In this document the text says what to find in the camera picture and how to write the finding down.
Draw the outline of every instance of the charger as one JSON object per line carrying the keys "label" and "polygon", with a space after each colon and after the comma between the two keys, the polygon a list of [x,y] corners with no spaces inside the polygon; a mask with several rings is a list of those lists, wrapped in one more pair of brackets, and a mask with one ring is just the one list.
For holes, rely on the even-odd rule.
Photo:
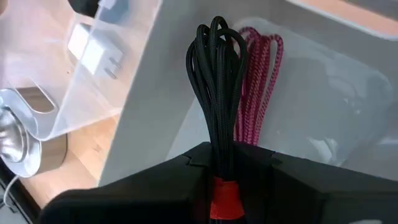
{"label": "charger", "polygon": [[77,24],[72,30],[68,50],[92,75],[116,79],[123,53],[104,32],[94,30],[90,36],[90,29],[87,24]]}

